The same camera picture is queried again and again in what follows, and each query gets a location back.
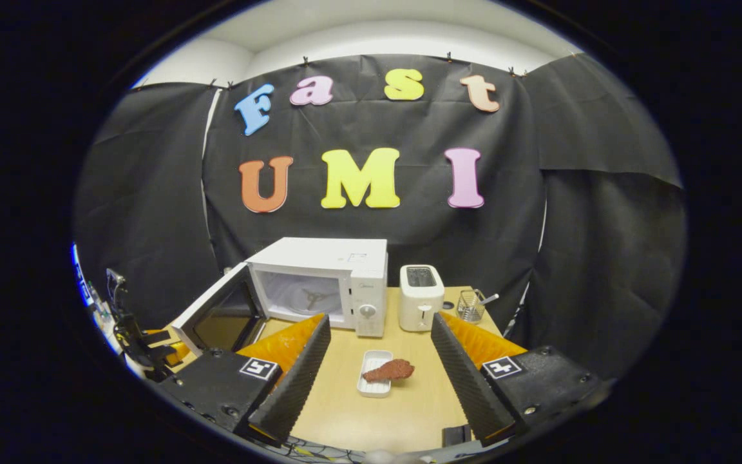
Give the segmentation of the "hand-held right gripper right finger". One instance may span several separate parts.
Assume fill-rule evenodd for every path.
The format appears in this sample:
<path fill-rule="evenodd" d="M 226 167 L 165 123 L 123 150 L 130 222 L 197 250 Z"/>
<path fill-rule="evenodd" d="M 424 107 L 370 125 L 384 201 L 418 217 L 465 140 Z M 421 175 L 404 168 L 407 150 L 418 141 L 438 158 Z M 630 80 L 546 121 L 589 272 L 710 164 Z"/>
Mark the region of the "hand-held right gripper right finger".
<path fill-rule="evenodd" d="M 554 347 L 523 349 L 453 315 L 435 314 L 431 341 L 483 446 L 542 434 L 610 393 L 609 382 Z"/>

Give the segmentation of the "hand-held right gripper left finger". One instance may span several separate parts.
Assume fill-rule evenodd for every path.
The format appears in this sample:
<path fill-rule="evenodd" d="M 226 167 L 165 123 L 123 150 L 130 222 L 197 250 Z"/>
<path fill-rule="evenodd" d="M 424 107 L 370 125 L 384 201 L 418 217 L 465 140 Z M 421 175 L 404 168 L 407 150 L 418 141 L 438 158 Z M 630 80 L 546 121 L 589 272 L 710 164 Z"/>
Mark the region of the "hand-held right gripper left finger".
<path fill-rule="evenodd" d="M 158 388 L 198 419 L 279 447 L 300 417 L 331 339 L 328 317 L 314 315 L 236 352 L 208 349 Z"/>

